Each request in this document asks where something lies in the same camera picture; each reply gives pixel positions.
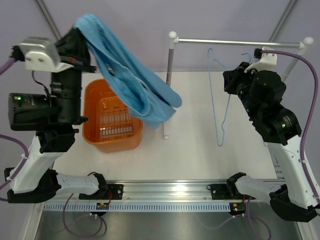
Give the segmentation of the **blue wire hanger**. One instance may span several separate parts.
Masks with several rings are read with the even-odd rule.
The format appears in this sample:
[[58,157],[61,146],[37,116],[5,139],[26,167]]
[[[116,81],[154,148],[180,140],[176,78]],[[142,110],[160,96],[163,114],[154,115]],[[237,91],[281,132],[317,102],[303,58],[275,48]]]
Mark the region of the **blue wire hanger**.
[[217,63],[220,65],[224,71],[228,70],[227,67],[218,60],[216,57],[214,50],[209,48],[207,50],[207,71],[208,71],[208,80],[211,94],[211,104],[212,104],[212,112],[213,112],[213,120],[214,120],[214,129],[216,136],[216,144],[219,148],[222,148],[225,143],[225,123],[235,123],[234,120],[229,121],[228,119],[228,111],[230,106],[230,101],[232,99],[229,94],[227,98],[220,97],[220,92],[218,88],[218,79],[212,77],[213,71],[213,63]]

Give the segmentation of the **light blue shorts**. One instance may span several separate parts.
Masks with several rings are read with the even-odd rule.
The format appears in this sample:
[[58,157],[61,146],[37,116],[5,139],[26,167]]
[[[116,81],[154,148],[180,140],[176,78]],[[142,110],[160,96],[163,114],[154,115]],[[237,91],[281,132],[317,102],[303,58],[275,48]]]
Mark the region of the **light blue shorts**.
[[74,27],[85,37],[97,67],[131,116],[156,130],[182,105],[182,99],[143,65],[96,15],[87,13]]

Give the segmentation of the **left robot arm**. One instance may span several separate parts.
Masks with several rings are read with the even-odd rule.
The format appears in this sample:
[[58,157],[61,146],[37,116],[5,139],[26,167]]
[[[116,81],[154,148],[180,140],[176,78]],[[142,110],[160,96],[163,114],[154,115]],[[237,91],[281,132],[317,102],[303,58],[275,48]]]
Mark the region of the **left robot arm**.
[[32,73],[51,74],[45,94],[11,93],[8,118],[13,131],[33,131],[29,147],[23,148],[18,166],[4,170],[5,201],[11,204],[46,202],[61,194],[77,194],[81,200],[100,200],[108,185],[100,173],[65,175],[52,165],[75,143],[77,126],[87,121],[81,115],[82,73],[93,73],[86,39],[72,28],[58,41],[28,37],[12,47],[4,73],[14,63],[23,62]]

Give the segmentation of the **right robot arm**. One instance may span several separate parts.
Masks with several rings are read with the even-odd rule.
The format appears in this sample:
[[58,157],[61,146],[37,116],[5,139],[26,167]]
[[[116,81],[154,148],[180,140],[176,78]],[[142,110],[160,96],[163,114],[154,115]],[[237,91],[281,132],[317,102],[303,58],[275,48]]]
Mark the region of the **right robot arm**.
[[249,63],[242,62],[224,71],[224,91],[240,99],[249,121],[277,160],[285,184],[267,184],[238,172],[227,179],[226,192],[233,199],[246,195],[268,203],[285,221],[308,223],[317,217],[320,204],[305,174],[309,163],[300,148],[299,121],[281,105],[287,87],[276,72],[248,67]]

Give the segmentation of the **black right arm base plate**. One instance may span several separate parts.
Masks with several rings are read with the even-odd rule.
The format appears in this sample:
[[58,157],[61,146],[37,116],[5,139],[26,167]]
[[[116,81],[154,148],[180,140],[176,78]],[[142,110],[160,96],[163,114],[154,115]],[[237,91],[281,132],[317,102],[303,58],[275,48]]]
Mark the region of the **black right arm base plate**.
[[206,189],[210,191],[212,200],[248,200],[249,195],[241,194],[234,184],[224,183],[212,183],[206,186]]

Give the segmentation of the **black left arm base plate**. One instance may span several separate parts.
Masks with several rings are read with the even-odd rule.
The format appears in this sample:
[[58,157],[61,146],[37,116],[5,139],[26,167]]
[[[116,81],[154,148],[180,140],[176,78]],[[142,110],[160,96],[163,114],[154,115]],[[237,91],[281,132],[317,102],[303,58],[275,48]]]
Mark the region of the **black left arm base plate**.
[[92,195],[80,193],[80,200],[122,200],[124,185],[118,183],[108,183],[105,188],[99,189]]

